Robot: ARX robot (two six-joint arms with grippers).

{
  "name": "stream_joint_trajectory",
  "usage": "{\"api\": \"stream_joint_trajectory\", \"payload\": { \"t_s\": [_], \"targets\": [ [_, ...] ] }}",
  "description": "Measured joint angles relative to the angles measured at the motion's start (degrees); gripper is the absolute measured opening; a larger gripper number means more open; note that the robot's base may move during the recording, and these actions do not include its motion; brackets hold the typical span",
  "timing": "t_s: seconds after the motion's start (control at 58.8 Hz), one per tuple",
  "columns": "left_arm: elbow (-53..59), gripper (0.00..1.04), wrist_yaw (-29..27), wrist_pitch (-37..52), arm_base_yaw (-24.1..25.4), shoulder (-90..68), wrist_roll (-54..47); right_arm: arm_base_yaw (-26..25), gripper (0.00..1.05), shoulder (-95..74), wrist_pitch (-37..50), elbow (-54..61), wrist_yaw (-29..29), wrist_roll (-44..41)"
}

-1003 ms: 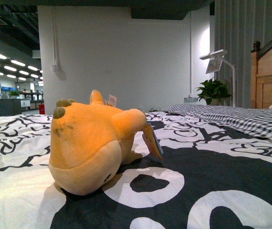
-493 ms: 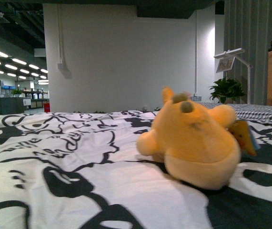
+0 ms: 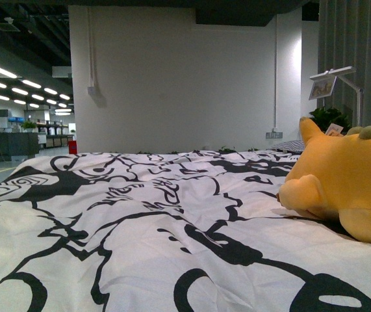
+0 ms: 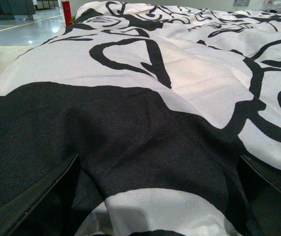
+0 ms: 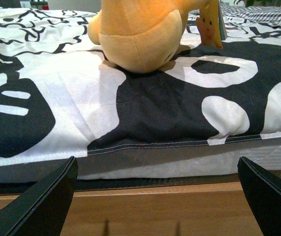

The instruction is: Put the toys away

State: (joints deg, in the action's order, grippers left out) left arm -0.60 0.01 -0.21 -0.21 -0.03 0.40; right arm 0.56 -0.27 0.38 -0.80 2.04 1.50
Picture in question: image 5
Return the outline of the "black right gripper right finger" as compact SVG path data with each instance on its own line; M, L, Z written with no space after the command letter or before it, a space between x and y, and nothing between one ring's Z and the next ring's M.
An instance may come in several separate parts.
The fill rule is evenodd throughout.
M238 161L245 198L265 236L281 236L281 178L246 157Z

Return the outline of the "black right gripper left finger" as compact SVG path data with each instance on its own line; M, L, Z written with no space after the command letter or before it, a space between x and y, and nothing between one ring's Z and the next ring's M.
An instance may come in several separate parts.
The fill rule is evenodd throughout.
M59 236L77 174L77 159L72 156L1 209L0 236Z

